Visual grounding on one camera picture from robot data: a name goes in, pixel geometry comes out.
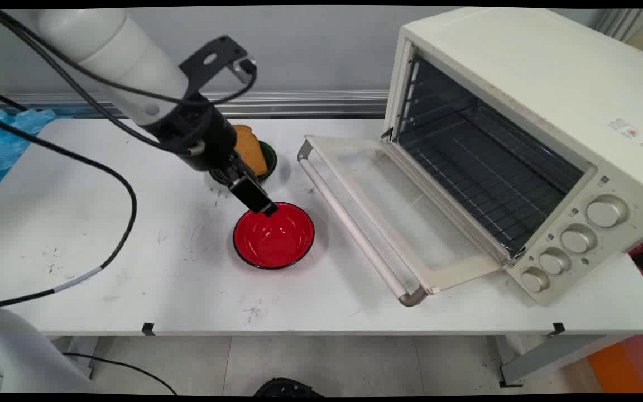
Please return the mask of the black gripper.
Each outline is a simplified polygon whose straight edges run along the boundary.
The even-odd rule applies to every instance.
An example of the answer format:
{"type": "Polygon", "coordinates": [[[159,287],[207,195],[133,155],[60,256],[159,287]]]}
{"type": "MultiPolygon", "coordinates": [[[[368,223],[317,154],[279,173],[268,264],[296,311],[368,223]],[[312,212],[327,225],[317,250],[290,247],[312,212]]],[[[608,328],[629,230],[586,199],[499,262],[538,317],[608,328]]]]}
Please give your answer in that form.
{"type": "Polygon", "coordinates": [[[252,168],[239,157],[234,127],[199,92],[189,93],[184,99],[204,105],[176,106],[158,122],[146,125],[146,132],[176,152],[204,144],[201,153],[180,158],[196,171],[224,170],[225,185],[249,211],[267,217],[275,214],[277,204],[261,188],[252,168]]]}

